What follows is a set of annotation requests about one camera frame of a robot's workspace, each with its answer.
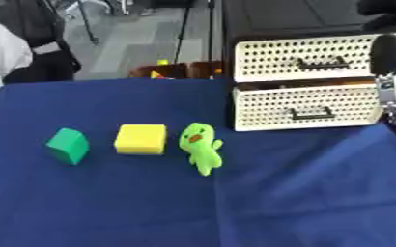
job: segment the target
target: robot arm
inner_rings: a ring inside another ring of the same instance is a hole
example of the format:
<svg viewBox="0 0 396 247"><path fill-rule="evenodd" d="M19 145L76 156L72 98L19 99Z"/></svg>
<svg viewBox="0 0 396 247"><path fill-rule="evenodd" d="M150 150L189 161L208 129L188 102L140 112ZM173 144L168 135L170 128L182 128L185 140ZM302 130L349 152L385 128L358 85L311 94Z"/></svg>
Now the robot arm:
<svg viewBox="0 0 396 247"><path fill-rule="evenodd" d="M382 35L374 41L371 72L379 91L382 120L396 134L396 36Z"/></svg>

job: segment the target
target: green plush toy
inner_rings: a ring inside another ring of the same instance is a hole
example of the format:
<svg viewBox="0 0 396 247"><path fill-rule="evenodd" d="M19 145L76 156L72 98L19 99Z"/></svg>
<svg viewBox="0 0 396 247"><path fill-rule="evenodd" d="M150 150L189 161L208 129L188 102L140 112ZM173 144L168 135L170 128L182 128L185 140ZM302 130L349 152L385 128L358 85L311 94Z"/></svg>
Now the green plush toy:
<svg viewBox="0 0 396 247"><path fill-rule="evenodd" d="M191 124L180 138L180 148L190 153L190 164L196 164L203 176L208 176L212 168L222 166L222 158L217 153L222 144L221 140L214 140L214 129L204 123Z"/></svg>

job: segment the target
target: gray carpet floor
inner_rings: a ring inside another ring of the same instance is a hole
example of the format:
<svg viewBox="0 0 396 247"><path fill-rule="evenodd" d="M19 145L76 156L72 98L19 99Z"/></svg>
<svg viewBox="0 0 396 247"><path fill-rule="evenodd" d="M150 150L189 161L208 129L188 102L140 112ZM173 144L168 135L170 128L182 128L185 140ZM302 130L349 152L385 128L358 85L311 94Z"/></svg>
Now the gray carpet floor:
<svg viewBox="0 0 396 247"><path fill-rule="evenodd" d="M131 69L155 65L157 60L172 62L181 30L184 9L157 9L153 15L115 16L106 14L103 7L91 3L85 6L91 28L99 44L87 36L78 10L71 14L66 25L66 40L83 64L76 75L78 80L124 78ZM209 36L207 0L199 0L191 9L184 36L180 62L207 60ZM213 57L221 56L220 4L215 10Z"/></svg>

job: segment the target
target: drawer handle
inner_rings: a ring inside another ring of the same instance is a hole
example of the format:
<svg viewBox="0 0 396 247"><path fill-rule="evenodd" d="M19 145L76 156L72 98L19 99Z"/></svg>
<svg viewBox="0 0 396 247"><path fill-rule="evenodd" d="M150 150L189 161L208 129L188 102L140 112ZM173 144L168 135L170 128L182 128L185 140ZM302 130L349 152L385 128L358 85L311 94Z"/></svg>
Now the drawer handle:
<svg viewBox="0 0 396 247"><path fill-rule="evenodd" d="M300 70L310 70L310 69L349 69L350 64L347 63L343 57L337 56L336 62L334 63L317 63L317 64L308 64L304 62L303 59L297 59L298 68Z"/></svg>
<svg viewBox="0 0 396 247"><path fill-rule="evenodd" d="M293 114L293 120L321 120L321 119L334 119L336 115L334 115L330 108L323 107L325 110L325 114L322 115L299 115L297 110L292 108L290 109L291 114Z"/></svg>

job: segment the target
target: yellow sponge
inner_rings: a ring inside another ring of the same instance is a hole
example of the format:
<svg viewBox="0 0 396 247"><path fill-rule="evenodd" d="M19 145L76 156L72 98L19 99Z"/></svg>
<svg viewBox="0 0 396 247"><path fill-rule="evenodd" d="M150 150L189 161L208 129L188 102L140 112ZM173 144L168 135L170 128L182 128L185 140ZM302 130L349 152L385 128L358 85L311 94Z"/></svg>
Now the yellow sponge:
<svg viewBox="0 0 396 247"><path fill-rule="evenodd" d="M114 146L121 154L163 154L166 126L163 124L124 124Z"/></svg>

